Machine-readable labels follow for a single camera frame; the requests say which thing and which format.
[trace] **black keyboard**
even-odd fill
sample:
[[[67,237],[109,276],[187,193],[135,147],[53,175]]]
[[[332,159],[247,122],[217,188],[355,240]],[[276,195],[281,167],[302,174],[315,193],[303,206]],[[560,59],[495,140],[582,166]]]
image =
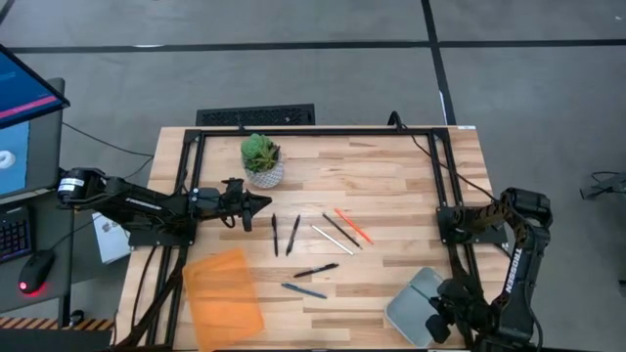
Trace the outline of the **black keyboard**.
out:
[[[312,104],[198,110],[197,126],[297,126],[314,125]]]
[[[0,214],[0,263],[32,253],[28,209],[25,206]]]

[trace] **orange translucent sheet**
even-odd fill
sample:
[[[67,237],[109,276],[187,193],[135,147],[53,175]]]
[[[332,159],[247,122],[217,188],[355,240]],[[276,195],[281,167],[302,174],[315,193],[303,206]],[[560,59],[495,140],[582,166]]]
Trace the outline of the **orange translucent sheet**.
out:
[[[200,351],[230,346],[264,329],[242,250],[188,264],[183,278]]]

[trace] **wooden table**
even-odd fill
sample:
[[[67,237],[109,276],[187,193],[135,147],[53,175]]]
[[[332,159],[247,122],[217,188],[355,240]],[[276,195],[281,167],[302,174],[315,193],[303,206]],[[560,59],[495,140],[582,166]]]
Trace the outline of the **wooden table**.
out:
[[[161,129],[149,188],[166,194],[173,191],[184,132],[182,127]],[[476,131],[450,127],[450,136],[458,172],[490,190]],[[245,178],[240,162],[243,139],[209,137],[202,162],[201,187],[223,190],[220,180]],[[241,223],[235,229],[227,229],[220,221],[203,222],[196,243],[189,250],[188,262],[232,248],[242,248],[246,253],[266,329],[233,348],[412,347],[385,319],[383,309],[423,267],[434,268],[442,277],[451,276],[447,250],[439,240],[435,222],[438,200],[430,158],[407,136],[272,139],[282,147],[286,158],[285,179],[270,191],[245,183],[253,193],[273,199],[254,217],[253,231],[245,233]],[[427,148],[426,138],[417,137],[417,140]],[[488,201],[465,183],[461,187],[467,205]],[[337,219],[334,207],[343,209],[375,244],[366,243]],[[364,249],[355,248],[356,254],[350,256],[315,233],[309,225],[328,230],[345,245],[354,247],[322,218],[322,212],[345,225],[344,230],[354,235]],[[274,256],[270,225],[273,213],[279,223],[281,255],[278,258]],[[297,214],[301,214],[302,220],[293,252],[286,257],[285,249]],[[118,339],[129,332],[133,302],[149,251],[140,248],[131,255],[117,315]],[[502,289],[509,259],[489,244],[476,245],[475,251],[485,295],[491,301]],[[174,252],[170,268],[175,258]],[[153,299],[159,259],[160,249],[148,270],[137,319]],[[339,268],[292,278],[297,272],[331,262],[339,263]],[[280,286],[284,282],[323,292],[329,299],[284,289]],[[168,308],[166,302],[162,312]],[[161,313],[156,341],[163,341],[166,316]],[[463,341],[457,333],[444,345],[461,346]],[[197,348],[184,291],[175,348]]]

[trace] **succulent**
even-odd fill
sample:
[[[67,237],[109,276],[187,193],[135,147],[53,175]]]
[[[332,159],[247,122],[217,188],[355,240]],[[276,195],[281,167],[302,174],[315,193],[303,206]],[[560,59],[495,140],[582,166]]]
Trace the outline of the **succulent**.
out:
[[[254,133],[242,142],[244,166],[252,172],[271,170],[278,162],[279,150],[269,138]]]

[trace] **computer monitor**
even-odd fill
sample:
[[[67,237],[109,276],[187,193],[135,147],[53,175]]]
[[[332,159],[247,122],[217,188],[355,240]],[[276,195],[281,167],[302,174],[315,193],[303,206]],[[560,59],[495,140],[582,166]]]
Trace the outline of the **computer monitor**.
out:
[[[0,129],[69,107],[69,101],[0,45]]]

